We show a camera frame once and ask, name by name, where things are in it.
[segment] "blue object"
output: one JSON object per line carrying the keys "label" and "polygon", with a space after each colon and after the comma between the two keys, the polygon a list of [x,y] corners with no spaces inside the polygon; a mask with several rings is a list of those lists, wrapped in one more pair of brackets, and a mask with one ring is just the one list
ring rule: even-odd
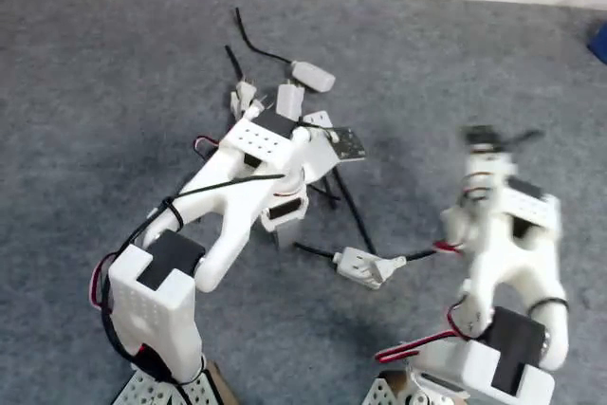
{"label": "blue object", "polygon": [[607,24],[603,24],[598,34],[588,45],[590,49],[604,64],[607,64]]}

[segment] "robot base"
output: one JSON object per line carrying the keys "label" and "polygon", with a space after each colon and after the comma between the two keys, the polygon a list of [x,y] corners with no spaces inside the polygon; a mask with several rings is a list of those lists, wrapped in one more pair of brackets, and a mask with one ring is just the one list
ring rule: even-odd
{"label": "robot base", "polygon": [[[183,386],[192,404],[238,405],[238,400],[214,362],[190,384]],[[112,405],[185,405],[181,394],[170,383],[162,383],[139,369],[117,395]]]}

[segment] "gray carpet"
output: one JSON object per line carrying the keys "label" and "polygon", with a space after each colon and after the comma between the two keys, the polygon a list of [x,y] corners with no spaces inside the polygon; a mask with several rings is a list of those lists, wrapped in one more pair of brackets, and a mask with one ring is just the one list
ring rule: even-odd
{"label": "gray carpet", "polygon": [[[464,172],[458,128],[541,127],[522,176],[562,200],[571,349],[554,405],[607,382],[607,66],[585,48],[607,12],[447,0],[0,0],[0,403],[107,404],[129,366],[88,306],[91,267],[188,172],[191,143],[229,122],[232,44],[273,97],[280,63],[337,75],[304,111],[351,125],[369,158],[342,166],[385,256],[424,248]],[[307,243],[362,247],[344,205],[311,195]],[[217,217],[187,233],[209,244]],[[218,289],[198,294],[208,355],[244,404],[358,404],[373,353],[445,327],[466,268],[432,258],[372,292],[323,258],[277,252],[256,226]],[[500,290],[498,300],[515,304]]]}

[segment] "black cable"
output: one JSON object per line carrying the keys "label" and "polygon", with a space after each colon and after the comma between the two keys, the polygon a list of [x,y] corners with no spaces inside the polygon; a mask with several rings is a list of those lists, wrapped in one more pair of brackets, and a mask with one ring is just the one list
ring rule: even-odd
{"label": "black cable", "polygon": [[264,56],[268,56],[273,59],[278,59],[279,61],[283,61],[287,64],[291,64],[291,61],[289,61],[286,57],[279,56],[278,54],[273,54],[271,52],[263,51],[262,49],[250,42],[250,39],[247,36],[247,31],[245,30],[245,25],[243,24],[243,18],[240,15],[240,9],[238,8],[236,8],[236,22],[238,23],[238,28],[240,29],[240,34],[243,36],[243,40],[245,40],[245,43],[251,51],[257,52],[258,54],[263,54]]}
{"label": "black cable", "polygon": [[327,193],[326,190],[323,189],[319,189],[316,185],[314,184],[307,184],[307,186],[312,189],[314,192],[318,192],[320,193],[322,196],[332,199],[333,201],[341,201],[341,198],[339,196],[337,196],[336,194],[332,194],[332,193]]}
{"label": "black cable", "polygon": [[329,207],[334,211],[335,209],[338,208],[338,203],[337,203],[336,197],[333,195],[333,192],[331,191],[331,184],[329,184],[329,179],[327,178],[326,175],[324,175],[322,177],[322,185],[324,185],[324,194],[326,194],[326,197],[328,198]]}
{"label": "black cable", "polygon": [[183,401],[186,403],[186,405],[193,405],[192,401],[190,400],[190,397],[188,396],[188,393],[186,393],[186,391],[183,389],[183,386],[177,383],[174,384],[174,387],[175,389],[177,389],[177,392],[179,393],[181,398],[183,398]]}
{"label": "black cable", "polygon": [[357,226],[359,227],[360,235],[364,239],[364,242],[367,246],[367,250],[369,251],[369,253],[373,253],[374,255],[377,255],[376,246],[373,244],[373,241],[371,240],[371,236],[369,236],[369,232],[367,231],[367,227],[364,224],[362,215],[360,215],[359,209],[357,208],[357,205],[354,202],[354,199],[352,198],[352,195],[350,194],[350,191],[348,190],[347,185],[341,178],[340,170],[338,170],[337,168],[333,168],[333,176],[335,177],[335,180],[337,181],[338,186],[340,187],[341,193],[343,193],[343,197],[345,198],[346,203],[348,203],[350,212],[352,213],[352,215],[354,216],[354,219],[357,222]]}
{"label": "black cable", "polygon": [[509,151],[516,151],[520,149],[523,144],[529,141],[536,141],[543,138],[545,135],[544,130],[530,129],[522,132],[514,138],[509,139],[506,142],[506,148]]}
{"label": "black cable", "polygon": [[228,57],[230,58],[231,65],[234,67],[234,71],[236,72],[236,78],[238,78],[238,81],[244,80],[245,73],[243,72],[243,67],[240,66],[238,59],[236,59],[236,55],[234,54],[234,51],[232,51],[231,47],[229,47],[228,45],[225,45],[224,48],[226,49],[226,52],[228,53]]}
{"label": "black cable", "polygon": [[236,177],[226,182],[220,182],[219,184],[213,184],[207,187],[202,187],[200,189],[193,189],[184,193],[176,194],[174,199],[183,198],[184,196],[190,196],[191,194],[208,192],[209,190],[221,189],[222,187],[229,187],[231,185],[243,184],[245,182],[251,182],[253,180],[273,180],[281,179],[283,177],[285,177],[285,175],[249,175],[247,177]]}
{"label": "black cable", "polygon": [[527,310],[527,317],[531,317],[531,315],[533,314],[533,312],[535,310],[537,310],[540,307],[543,307],[547,304],[559,304],[559,305],[564,305],[564,307],[567,309],[567,311],[569,311],[569,303],[562,298],[546,298],[546,299],[542,299],[540,301],[537,301],[536,303],[534,303],[533,305],[531,305],[529,307],[529,309]]}
{"label": "black cable", "polygon": [[410,255],[406,255],[405,258],[407,258],[407,262],[409,263],[410,261],[421,260],[422,258],[427,258],[435,254],[436,250],[422,250],[417,253],[411,253]]}
{"label": "black cable", "polygon": [[322,249],[316,249],[316,248],[310,247],[310,246],[305,246],[304,244],[301,244],[299,242],[293,243],[293,246],[296,247],[296,248],[298,248],[298,249],[305,250],[305,251],[308,251],[310,253],[314,253],[315,255],[325,256],[326,258],[333,259],[333,257],[335,256],[335,254],[331,253],[330,251],[322,250]]}

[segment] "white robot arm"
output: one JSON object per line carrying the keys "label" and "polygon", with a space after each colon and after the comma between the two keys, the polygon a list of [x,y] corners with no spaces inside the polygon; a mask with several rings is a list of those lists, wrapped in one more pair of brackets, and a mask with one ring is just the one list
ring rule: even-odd
{"label": "white robot arm", "polygon": [[[447,239],[436,244],[470,260],[460,301],[448,313],[452,330],[377,358],[409,359],[409,384],[426,398],[548,405],[554,379],[544,370],[558,369],[568,348],[559,200],[516,177],[511,145],[490,127],[468,129],[467,143],[464,190],[443,212]],[[527,316],[493,306],[501,283],[518,291]]]}

